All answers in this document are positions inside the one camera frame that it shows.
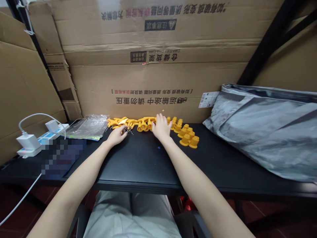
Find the table leg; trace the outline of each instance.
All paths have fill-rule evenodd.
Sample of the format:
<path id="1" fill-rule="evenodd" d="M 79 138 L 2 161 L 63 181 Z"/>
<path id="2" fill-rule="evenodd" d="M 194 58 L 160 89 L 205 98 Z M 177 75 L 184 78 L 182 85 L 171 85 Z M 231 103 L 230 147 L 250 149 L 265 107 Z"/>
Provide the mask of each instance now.
<path id="1" fill-rule="evenodd" d="M 2 185 L 5 188 L 14 191 L 16 194 L 18 194 L 21 197 L 23 197 L 27 192 L 27 189 L 25 189 L 24 187 L 22 187 L 21 185 L 18 185 L 18 184 L 3 183 Z M 41 211 L 44 211 L 47 207 L 47 205 L 45 205 L 45 203 L 43 203 L 41 200 L 39 200 L 37 197 L 35 197 L 31 193 L 31 191 L 25 197 L 25 200 L 28 201 L 29 203 L 31 203 L 32 205 L 34 205 L 35 207 L 37 207 Z"/>

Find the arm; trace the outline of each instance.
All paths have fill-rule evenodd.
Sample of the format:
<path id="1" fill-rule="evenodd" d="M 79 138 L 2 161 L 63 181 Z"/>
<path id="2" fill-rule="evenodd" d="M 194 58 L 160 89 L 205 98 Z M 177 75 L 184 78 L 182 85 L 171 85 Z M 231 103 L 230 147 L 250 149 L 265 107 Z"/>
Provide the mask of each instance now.
<path id="1" fill-rule="evenodd" d="M 187 194 L 195 203 L 211 235 L 220 237 L 254 237 L 240 220 L 216 186 L 170 137 L 170 125 L 162 114 L 157 115 L 153 134 L 167 151 Z"/>
<path id="2" fill-rule="evenodd" d="M 27 236 L 28 238 L 67 236 L 77 208 L 95 183 L 105 157 L 114 145 L 119 144 L 127 136 L 124 128 L 126 126 L 113 130 L 108 139 L 67 179 Z"/>

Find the hand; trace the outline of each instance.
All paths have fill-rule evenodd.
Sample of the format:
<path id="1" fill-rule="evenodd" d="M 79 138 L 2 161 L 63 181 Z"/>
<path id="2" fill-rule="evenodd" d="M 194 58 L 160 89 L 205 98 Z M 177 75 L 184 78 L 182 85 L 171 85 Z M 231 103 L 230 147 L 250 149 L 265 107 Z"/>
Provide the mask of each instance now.
<path id="1" fill-rule="evenodd" d="M 152 132 L 159 141 L 170 138 L 169 133 L 172 127 L 172 121 L 167 124 L 167 119 L 161 113 L 156 115 L 156 124 L 152 124 Z"/>
<path id="2" fill-rule="evenodd" d="M 106 142 L 111 146 L 115 146 L 117 144 L 119 144 L 120 142 L 122 142 L 124 140 L 124 138 L 126 138 L 128 132 L 125 132 L 124 129 L 127 128 L 127 126 L 121 126 L 119 128 L 114 129 L 108 139 L 106 140 Z"/>

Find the charging cable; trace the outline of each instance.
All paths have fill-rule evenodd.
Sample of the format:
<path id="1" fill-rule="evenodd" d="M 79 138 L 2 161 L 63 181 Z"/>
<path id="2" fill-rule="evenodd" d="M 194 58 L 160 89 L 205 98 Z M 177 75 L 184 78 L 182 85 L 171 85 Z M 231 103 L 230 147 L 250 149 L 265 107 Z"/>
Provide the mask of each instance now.
<path id="1" fill-rule="evenodd" d="M 33 114 L 33 115 L 27 116 L 26 118 L 22 119 L 22 120 L 20 121 L 20 123 L 19 123 L 19 128 L 20 128 L 20 130 L 22 131 L 22 134 L 23 134 L 23 135 L 27 135 L 27 132 L 25 132 L 25 131 L 22 129 L 22 126 L 21 126 L 22 122 L 24 122 L 26 119 L 28 119 L 28 118 L 30 118 L 30 117 L 32 117 L 32 116 L 36 116 L 36 115 L 48 116 L 48 117 L 54 119 L 55 121 L 57 121 L 59 124 L 61 124 L 62 127 L 63 127 L 63 129 L 64 129 L 64 139 L 66 139 L 66 129 L 65 129 L 64 125 L 63 125 L 62 123 L 60 123 L 58 120 L 56 120 L 54 117 L 52 117 L 52 116 L 50 116 L 50 115 L 48 115 L 48 114 L 45 114 L 45 113 L 35 113 L 35 114 Z"/>
<path id="2" fill-rule="evenodd" d="M 62 125 L 63 129 L 64 129 L 64 139 L 66 139 L 66 129 L 64 127 L 64 125 L 62 123 L 60 123 L 58 120 L 56 120 L 54 117 L 48 115 L 48 114 L 44 114 L 44 113 L 36 113 L 36 114 L 33 114 L 33 115 L 30 115 L 26 118 L 24 118 L 23 120 L 20 121 L 19 123 L 19 128 L 20 130 L 22 131 L 22 134 L 23 135 L 27 135 L 27 133 L 22 129 L 21 127 L 21 124 L 23 121 L 25 121 L 26 119 L 32 117 L 32 116 L 35 116 L 35 115 L 45 115 L 45 116 L 48 116 L 52 119 L 54 119 L 55 121 L 57 121 L 59 124 Z M 14 209 L 9 213 L 9 215 L 7 215 L 7 217 L 0 223 L 0 226 L 2 226 L 2 224 L 12 215 L 12 213 L 17 209 L 17 207 L 21 204 L 21 202 L 25 199 L 25 197 L 29 194 L 29 192 L 31 191 L 31 189 L 33 188 L 33 186 L 36 184 L 36 182 L 39 180 L 39 178 L 42 176 L 42 173 L 40 173 L 40 175 L 37 177 L 37 179 L 34 181 L 34 183 L 31 185 L 31 187 L 29 188 L 29 190 L 26 192 L 26 194 L 23 196 L 23 198 L 19 201 L 19 203 L 14 207 Z"/>

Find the white label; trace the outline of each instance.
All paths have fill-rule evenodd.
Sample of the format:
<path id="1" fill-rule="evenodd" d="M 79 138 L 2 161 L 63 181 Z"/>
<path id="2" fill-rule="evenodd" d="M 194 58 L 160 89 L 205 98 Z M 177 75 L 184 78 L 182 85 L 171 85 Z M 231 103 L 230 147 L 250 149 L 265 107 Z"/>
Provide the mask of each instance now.
<path id="1" fill-rule="evenodd" d="M 219 92 L 203 93 L 200 100 L 199 108 L 212 107 L 215 104 L 218 94 Z"/>

